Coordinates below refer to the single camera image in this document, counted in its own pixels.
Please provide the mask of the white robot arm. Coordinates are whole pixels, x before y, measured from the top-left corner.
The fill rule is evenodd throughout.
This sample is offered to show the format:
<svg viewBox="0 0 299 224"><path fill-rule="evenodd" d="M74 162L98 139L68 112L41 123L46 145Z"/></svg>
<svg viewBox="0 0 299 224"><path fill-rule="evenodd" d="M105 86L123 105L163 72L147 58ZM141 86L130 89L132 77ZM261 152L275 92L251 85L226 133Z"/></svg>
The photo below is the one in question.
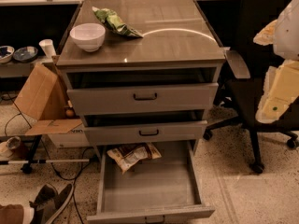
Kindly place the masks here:
<svg viewBox="0 0 299 224"><path fill-rule="evenodd" d="M263 95L255 118L272 123L299 97L299 0L291 2L254 38L259 45L272 45L283 59L278 68L270 66L263 84Z"/></svg>

